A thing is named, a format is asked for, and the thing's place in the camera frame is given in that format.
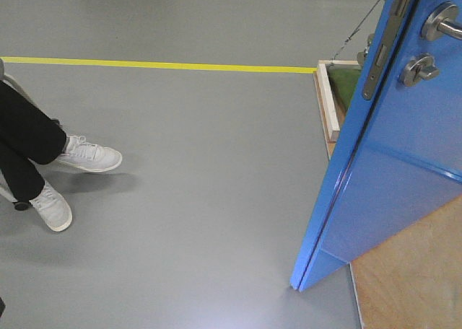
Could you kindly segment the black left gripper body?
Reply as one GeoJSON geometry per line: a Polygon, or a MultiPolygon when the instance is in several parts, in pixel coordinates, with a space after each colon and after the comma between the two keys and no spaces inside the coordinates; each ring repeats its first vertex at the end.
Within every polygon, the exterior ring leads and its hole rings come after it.
{"type": "Polygon", "coordinates": [[[0,298],[0,317],[3,315],[5,308],[6,308],[6,305],[4,304],[3,299],[0,298]]]}

